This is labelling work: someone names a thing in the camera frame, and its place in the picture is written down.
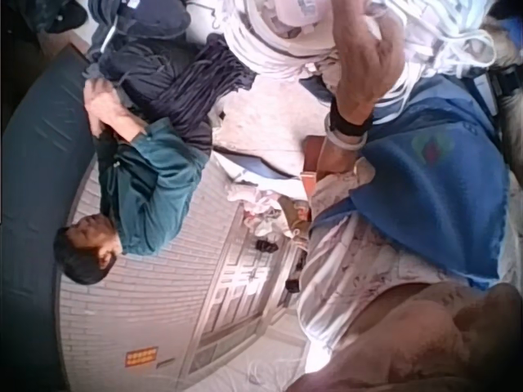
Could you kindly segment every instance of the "teal jacket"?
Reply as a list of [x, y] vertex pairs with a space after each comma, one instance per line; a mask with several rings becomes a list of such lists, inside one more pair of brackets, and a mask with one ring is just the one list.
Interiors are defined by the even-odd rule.
[[100, 210], [114, 222], [123, 253], [156, 253], [180, 232], [208, 156], [184, 143], [167, 118], [130, 144], [106, 131], [95, 147]]

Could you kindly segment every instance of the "tiled wall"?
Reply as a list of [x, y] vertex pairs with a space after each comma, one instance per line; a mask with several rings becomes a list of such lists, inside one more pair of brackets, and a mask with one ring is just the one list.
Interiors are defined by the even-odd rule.
[[[94, 169], [74, 221], [97, 213]], [[180, 234], [156, 257], [120, 257], [97, 285], [63, 277], [60, 334], [73, 392], [173, 391], [237, 204], [226, 201], [226, 175], [212, 158]], [[158, 346], [158, 362], [124, 367], [125, 353]]]

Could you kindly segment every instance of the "black hair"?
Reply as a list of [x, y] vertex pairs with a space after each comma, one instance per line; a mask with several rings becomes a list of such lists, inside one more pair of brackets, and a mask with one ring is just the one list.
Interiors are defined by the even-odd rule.
[[285, 281], [285, 288], [291, 294], [300, 292], [300, 281], [299, 279], [287, 279]]
[[56, 232], [53, 248], [55, 259], [65, 276], [78, 284], [100, 282], [113, 268], [116, 256], [113, 255], [107, 267], [100, 268], [100, 259], [96, 249], [79, 249], [67, 236], [67, 229], [62, 227]]

